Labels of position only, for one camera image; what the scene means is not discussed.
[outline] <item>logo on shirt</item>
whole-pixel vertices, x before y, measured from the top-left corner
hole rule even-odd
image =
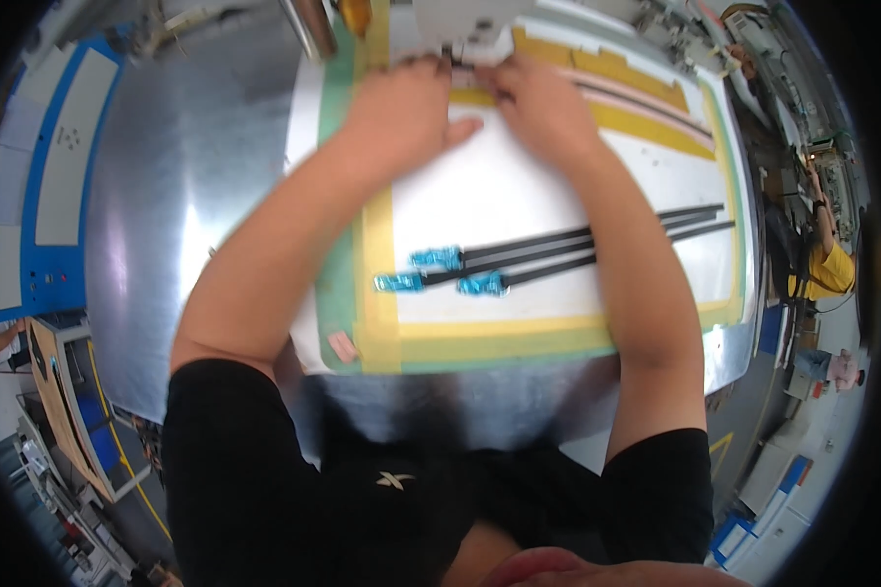
[[[399,491],[405,490],[405,486],[401,485],[402,481],[414,479],[414,475],[408,474],[393,475],[388,473],[387,471],[379,471],[379,474],[381,474],[382,478],[376,481],[376,485],[380,485],[382,487],[394,487]]]

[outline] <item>metal cylinder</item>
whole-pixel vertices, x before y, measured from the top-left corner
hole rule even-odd
[[[323,63],[336,54],[336,37],[322,0],[278,0],[307,57]]]

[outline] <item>metal table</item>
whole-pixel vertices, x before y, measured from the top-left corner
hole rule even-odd
[[[184,42],[183,51],[126,66],[95,158],[86,231],[88,314],[105,393],[154,422],[165,416],[170,346],[209,248],[218,248],[281,173],[301,56],[284,20]],[[749,282],[758,280],[755,267]],[[751,319],[705,335],[705,393],[744,374],[754,331]],[[391,412],[402,395],[426,389],[427,401],[439,395],[459,406],[470,445],[507,448],[562,413],[577,415],[562,425],[569,435],[606,430],[615,364],[610,358],[327,384],[374,440],[392,437]]]

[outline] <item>hand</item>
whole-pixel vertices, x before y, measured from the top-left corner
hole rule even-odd
[[[456,147],[483,127],[479,118],[447,119],[449,59],[425,55],[365,78],[349,108],[342,139],[371,158],[377,179],[389,183]]]
[[[477,81],[498,97],[512,132],[559,170],[605,148],[583,96],[551,66],[513,53],[495,68],[475,71]]]

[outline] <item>worker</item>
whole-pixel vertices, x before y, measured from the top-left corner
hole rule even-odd
[[[29,363],[29,351],[23,348],[21,334],[26,332],[26,320],[0,322],[0,364],[7,362],[16,371],[18,367]]]
[[[858,361],[846,348],[838,355],[826,350],[802,349],[796,353],[793,363],[817,382],[835,382],[835,389],[840,392],[864,384],[864,369],[858,369]]]
[[[340,130],[271,190],[189,294],[162,437],[185,584],[742,584],[699,564],[713,526],[702,334],[656,214],[549,66],[515,54],[476,75],[591,223],[621,363],[602,475],[541,443],[432,453],[325,430],[355,440],[324,446],[319,471],[301,456],[272,365],[330,245],[366,200],[483,126],[448,120],[449,60],[406,60],[369,73]]]
[[[800,291],[797,292],[797,276],[791,274],[799,263],[802,238],[789,226],[786,215],[775,205],[768,205],[765,211],[767,226],[782,249],[776,248],[771,238],[770,247],[773,281],[777,288],[787,286],[791,297],[801,296],[812,301],[822,298],[842,296],[855,287],[855,252],[850,255],[839,244],[838,231],[833,217],[829,196],[822,191],[819,175],[811,162],[807,163],[807,173],[811,182],[812,225],[816,233],[815,243],[811,245],[807,259],[808,268],[801,278]]]

